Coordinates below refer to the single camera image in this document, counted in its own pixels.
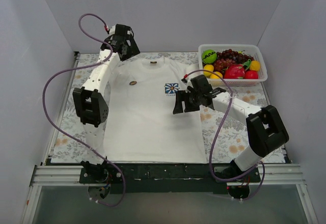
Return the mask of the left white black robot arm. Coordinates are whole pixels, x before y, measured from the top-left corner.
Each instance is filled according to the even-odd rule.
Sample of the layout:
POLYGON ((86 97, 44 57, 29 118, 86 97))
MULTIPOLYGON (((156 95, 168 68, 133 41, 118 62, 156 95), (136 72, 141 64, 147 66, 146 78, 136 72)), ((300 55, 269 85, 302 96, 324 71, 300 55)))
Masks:
POLYGON ((86 133, 86 144, 101 156, 103 149, 103 124, 108 117, 108 105, 104 91, 115 67, 140 53, 131 27, 116 24, 105 27, 108 37, 101 45, 96 67, 81 88, 75 88, 72 96, 77 116, 86 133))

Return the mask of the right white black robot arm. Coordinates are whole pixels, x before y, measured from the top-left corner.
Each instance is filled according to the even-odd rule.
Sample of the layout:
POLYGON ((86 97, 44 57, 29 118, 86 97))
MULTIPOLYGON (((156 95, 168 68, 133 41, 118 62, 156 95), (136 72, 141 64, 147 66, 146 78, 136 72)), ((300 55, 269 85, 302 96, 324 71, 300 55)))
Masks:
POLYGON ((208 163, 215 180, 244 181, 261 159, 289 141, 288 132, 274 106, 259 107, 234 98, 231 89, 213 88, 203 74, 192 78, 190 82, 185 90, 176 92, 173 114, 198 111, 204 106, 224 112, 223 121, 231 116, 247 127, 249 146, 227 168, 216 173, 212 162, 208 163))

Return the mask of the white daisy print t-shirt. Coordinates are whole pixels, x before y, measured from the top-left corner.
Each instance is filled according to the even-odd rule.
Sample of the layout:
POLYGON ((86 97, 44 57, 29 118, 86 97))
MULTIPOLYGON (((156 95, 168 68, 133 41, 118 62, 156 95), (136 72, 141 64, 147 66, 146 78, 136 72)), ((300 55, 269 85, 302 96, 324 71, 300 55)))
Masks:
POLYGON ((182 78, 190 71, 168 58, 138 59, 113 71, 103 139, 110 161, 206 162, 200 113, 173 114, 175 93, 186 89, 182 78))

